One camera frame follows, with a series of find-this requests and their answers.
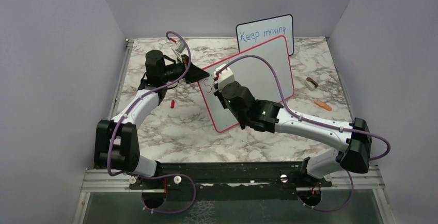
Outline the red framed whiteboard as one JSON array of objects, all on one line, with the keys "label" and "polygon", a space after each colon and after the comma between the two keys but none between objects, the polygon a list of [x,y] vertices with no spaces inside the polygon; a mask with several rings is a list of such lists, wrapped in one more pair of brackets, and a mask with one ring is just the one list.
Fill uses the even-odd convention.
[{"label": "red framed whiteboard", "polygon": [[[288,99],[295,93],[289,54],[287,39],[285,36],[280,35],[204,68],[204,71],[207,71],[210,76],[200,80],[198,85],[214,129],[218,133],[232,128],[238,122],[229,110],[223,109],[220,101],[213,94],[215,89],[213,87],[214,80],[212,76],[216,68],[244,55],[262,57],[274,69],[283,95],[285,99]],[[232,64],[229,68],[234,73],[235,80],[242,86],[247,87],[256,99],[281,101],[273,74],[269,67],[261,60],[245,58]]]}]

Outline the black framed written whiteboard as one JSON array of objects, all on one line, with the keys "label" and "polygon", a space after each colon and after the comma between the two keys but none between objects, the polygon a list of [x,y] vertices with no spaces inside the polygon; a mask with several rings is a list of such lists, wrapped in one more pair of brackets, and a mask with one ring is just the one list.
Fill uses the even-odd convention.
[{"label": "black framed written whiteboard", "polygon": [[238,24],[235,28],[238,50],[243,51],[277,36],[284,36],[289,56],[294,54],[293,15],[276,17]]}]

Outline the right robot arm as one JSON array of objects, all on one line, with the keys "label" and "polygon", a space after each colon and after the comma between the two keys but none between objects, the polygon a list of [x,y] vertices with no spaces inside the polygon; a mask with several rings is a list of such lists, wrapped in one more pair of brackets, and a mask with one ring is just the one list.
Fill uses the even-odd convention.
[{"label": "right robot arm", "polygon": [[259,132],[298,135],[332,147],[331,150],[303,160],[298,180],[311,186],[318,179],[342,169],[365,174],[369,171],[372,138],[367,122],[331,121],[295,112],[289,113],[280,103],[257,100],[247,87],[232,82],[220,89],[214,85],[214,95],[224,109],[230,110],[241,129],[250,127]]}]

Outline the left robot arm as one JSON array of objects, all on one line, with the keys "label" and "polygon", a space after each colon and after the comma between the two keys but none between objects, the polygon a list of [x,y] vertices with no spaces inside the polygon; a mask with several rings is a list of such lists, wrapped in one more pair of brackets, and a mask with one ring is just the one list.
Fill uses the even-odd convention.
[{"label": "left robot arm", "polygon": [[188,55],[178,54],[178,60],[151,50],[145,55],[146,72],[131,103],[111,120],[97,124],[94,164],[112,173],[132,173],[143,176],[150,188],[162,183],[158,163],[140,154],[137,130],[146,117],[164,100],[171,85],[183,79],[196,83],[209,77],[205,70],[191,64]]}]

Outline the orange rubber piece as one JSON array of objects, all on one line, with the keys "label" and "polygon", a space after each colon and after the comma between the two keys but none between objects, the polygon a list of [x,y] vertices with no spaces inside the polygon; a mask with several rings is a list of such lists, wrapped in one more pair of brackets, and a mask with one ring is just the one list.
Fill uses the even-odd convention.
[{"label": "orange rubber piece", "polygon": [[328,105],[327,103],[325,103],[319,99],[314,100],[314,103],[327,111],[332,111],[332,107],[330,105]]}]

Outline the small whiteboard eraser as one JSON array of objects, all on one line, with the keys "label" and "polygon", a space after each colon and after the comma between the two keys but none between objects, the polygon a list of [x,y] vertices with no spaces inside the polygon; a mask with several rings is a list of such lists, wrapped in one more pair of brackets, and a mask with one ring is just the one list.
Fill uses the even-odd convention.
[{"label": "small whiteboard eraser", "polygon": [[318,83],[311,77],[306,78],[305,85],[310,91],[314,91],[319,86]]}]

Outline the black aluminium base frame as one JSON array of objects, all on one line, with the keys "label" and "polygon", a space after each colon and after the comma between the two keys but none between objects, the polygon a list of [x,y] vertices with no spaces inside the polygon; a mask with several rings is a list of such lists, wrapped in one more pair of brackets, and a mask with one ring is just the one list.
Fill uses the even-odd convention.
[{"label": "black aluminium base frame", "polygon": [[394,223],[378,167],[305,179],[299,162],[164,163],[149,181],[85,172],[74,223]]}]

